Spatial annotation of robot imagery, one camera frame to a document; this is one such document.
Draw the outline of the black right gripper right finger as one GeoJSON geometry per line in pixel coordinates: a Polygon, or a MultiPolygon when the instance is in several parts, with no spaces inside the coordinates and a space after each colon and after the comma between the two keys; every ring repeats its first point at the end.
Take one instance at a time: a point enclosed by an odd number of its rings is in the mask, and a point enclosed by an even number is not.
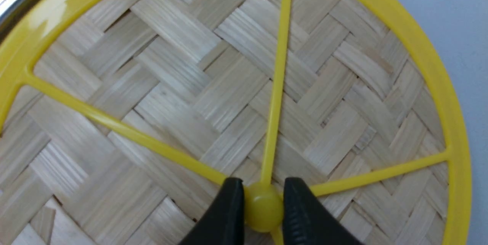
{"type": "Polygon", "coordinates": [[[322,205],[303,179],[286,178],[283,201],[285,245],[362,244],[322,205]]]}

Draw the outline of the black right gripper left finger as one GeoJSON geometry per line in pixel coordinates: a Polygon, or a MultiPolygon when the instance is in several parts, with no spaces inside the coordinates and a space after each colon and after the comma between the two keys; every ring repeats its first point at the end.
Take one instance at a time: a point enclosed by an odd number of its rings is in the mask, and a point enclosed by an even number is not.
{"type": "Polygon", "coordinates": [[[226,178],[212,204],[180,245],[243,245],[244,186],[226,178]]]}

